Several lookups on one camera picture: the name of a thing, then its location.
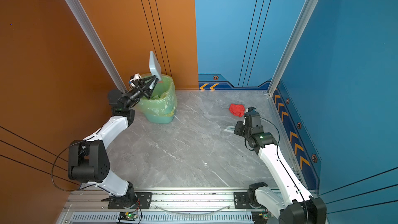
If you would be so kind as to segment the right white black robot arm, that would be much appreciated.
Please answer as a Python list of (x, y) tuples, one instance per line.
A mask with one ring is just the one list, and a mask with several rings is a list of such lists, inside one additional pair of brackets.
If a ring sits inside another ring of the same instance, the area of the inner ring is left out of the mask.
[(244, 120), (236, 123), (234, 134), (243, 137), (246, 148), (264, 162), (280, 193), (274, 193), (266, 183), (252, 184), (248, 189), (250, 204), (265, 207), (281, 224), (325, 224), (324, 201), (315, 198), (300, 182), (282, 155), (280, 139), (264, 132), (263, 120), (256, 108), (250, 107)]

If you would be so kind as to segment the grey-blue hand brush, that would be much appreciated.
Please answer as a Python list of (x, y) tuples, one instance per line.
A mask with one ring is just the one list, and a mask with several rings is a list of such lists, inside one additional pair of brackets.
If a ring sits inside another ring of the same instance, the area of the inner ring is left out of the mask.
[(224, 129), (226, 132), (234, 133), (235, 131), (235, 126), (228, 126)]

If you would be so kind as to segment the red paper ball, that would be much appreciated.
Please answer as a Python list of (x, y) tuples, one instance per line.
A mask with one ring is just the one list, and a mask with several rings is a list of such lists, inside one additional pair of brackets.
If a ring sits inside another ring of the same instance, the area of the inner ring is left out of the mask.
[(246, 109), (242, 104), (231, 104), (229, 107), (230, 113), (239, 118), (244, 116), (245, 110)]

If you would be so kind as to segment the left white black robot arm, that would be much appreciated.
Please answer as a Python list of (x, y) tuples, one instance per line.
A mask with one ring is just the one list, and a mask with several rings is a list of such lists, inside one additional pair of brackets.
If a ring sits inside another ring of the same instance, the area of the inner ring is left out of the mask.
[(74, 141), (68, 147), (69, 179), (95, 186), (109, 194), (106, 201), (122, 208), (138, 206), (133, 184), (116, 175), (110, 166), (107, 147), (134, 121), (135, 110), (142, 98), (150, 99), (160, 76), (141, 78), (133, 76), (128, 92), (119, 89), (108, 93), (112, 116), (93, 134), (81, 141)]

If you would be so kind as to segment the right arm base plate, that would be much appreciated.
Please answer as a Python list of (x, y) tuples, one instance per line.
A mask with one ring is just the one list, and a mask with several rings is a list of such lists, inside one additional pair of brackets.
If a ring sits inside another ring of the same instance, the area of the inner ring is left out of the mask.
[(235, 192), (233, 196), (236, 209), (271, 209), (278, 203), (270, 196), (266, 196), (264, 193), (256, 194), (254, 191)]

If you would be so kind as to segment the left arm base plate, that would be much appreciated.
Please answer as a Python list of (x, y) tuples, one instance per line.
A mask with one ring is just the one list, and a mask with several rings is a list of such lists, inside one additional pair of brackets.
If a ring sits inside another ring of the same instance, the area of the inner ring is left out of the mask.
[(109, 201), (108, 209), (132, 209), (135, 210), (140, 207), (140, 210), (150, 209), (152, 192), (137, 192), (135, 203), (118, 203), (115, 201)]

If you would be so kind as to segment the grey-blue plastic dustpan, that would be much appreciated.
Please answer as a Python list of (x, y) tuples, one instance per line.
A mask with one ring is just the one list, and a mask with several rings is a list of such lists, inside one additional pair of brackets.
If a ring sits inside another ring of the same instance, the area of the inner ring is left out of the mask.
[(150, 52), (149, 56), (149, 69), (151, 75), (155, 76), (161, 82), (162, 81), (161, 66), (153, 51)]

